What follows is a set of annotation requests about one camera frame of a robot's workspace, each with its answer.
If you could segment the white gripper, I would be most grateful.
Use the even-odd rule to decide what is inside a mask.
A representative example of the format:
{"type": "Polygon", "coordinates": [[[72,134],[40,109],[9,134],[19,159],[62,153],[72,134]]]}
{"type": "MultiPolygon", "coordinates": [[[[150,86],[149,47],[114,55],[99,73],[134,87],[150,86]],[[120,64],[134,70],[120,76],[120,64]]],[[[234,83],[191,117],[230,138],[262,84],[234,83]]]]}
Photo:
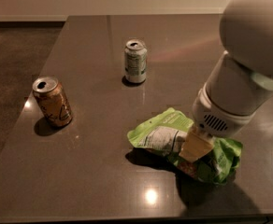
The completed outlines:
{"type": "Polygon", "coordinates": [[[215,137],[231,137],[246,126],[253,114],[240,116],[228,113],[213,104],[203,87],[193,104],[194,124],[187,132],[179,156],[193,163],[214,148],[215,137]]]}

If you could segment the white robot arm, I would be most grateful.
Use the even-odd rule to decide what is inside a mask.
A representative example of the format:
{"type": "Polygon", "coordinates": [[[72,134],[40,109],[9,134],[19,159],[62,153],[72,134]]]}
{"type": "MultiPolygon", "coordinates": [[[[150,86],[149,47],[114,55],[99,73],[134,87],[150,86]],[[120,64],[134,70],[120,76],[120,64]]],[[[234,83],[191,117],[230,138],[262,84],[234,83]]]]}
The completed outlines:
{"type": "Polygon", "coordinates": [[[180,156],[195,162],[246,126],[273,96],[273,0],[231,0],[220,20],[224,53],[193,104],[180,156]]]}

